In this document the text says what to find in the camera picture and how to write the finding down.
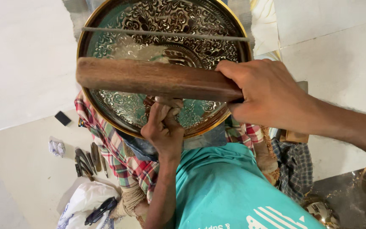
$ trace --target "hand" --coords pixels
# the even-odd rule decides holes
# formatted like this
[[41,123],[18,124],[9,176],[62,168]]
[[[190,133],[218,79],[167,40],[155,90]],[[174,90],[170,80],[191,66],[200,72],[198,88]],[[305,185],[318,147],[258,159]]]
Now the hand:
[[245,101],[229,104],[237,121],[306,133],[311,117],[319,112],[317,99],[296,84],[280,61],[264,59],[238,64],[223,60],[216,71],[242,89]]
[[156,102],[150,108],[148,123],[141,129],[142,136],[158,151],[161,164],[180,163],[184,128],[175,120],[179,112],[180,108],[171,109]]

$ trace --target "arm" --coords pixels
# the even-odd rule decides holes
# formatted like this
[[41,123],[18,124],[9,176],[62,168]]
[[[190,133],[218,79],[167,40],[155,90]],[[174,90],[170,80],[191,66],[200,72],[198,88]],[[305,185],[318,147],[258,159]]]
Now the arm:
[[221,61],[217,68],[242,89],[245,101],[229,104],[238,121],[315,134],[366,151],[366,114],[306,94],[280,61]]
[[176,169],[180,163],[183,144],[183,127],[176,122],[180,108],[155,103],[148,123],[142,128],[144,136],[159,153],[159,174],[152,196],[145,229],[174,228],[173,215],[176,209]]

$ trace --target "wooden handle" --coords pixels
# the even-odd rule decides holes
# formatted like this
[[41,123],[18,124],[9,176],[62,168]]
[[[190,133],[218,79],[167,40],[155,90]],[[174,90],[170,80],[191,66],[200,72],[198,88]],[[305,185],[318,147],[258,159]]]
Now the wooden handle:
[[76,79],[87,88],[152,96],[218,102],[243,98],[237,84],[220,72],[160,62],[80,57]]

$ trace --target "plaid cloth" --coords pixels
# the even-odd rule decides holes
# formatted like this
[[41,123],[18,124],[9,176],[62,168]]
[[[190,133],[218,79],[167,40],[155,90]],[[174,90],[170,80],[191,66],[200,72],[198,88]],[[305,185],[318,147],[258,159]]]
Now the plaid cloth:
[[[127,156],[122,138],[117,135],[115,128],[94,110],[83,91],[74,100],[74,105],[84,125],[90,130],[94,142],[100,147],[101,154],[108,161],[114,175],[118,177],[121,188],[139,185],[150,202],[155,190],[159,164]],[[254,152],[253,143],[263,141],[261,129],[257,125],[239,123],[229,117],[225,121],[225,127],[227,142],[242,143],[252,152]],[[271,174],[265,174],[265,177],[271,184],[276,183]]]
[[272,139],[278,157],[280,177],[278,189],[296,202],[303,200],[303,189],[313,186],[313,164],[306,143],[279,142]]

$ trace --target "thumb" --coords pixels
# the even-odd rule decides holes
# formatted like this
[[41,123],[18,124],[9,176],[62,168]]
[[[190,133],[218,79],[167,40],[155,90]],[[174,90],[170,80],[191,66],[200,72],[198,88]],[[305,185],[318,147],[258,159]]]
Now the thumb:
[[175,115],[178,113],[180,113],[180,108],[173,108],[164,119],[165,126],[169,129],[170,135],[184,134],[184,128],[175,119]]
[[244,103],[227,103],[234,119],[238,122],[250,123],[251,106],[247,102]]

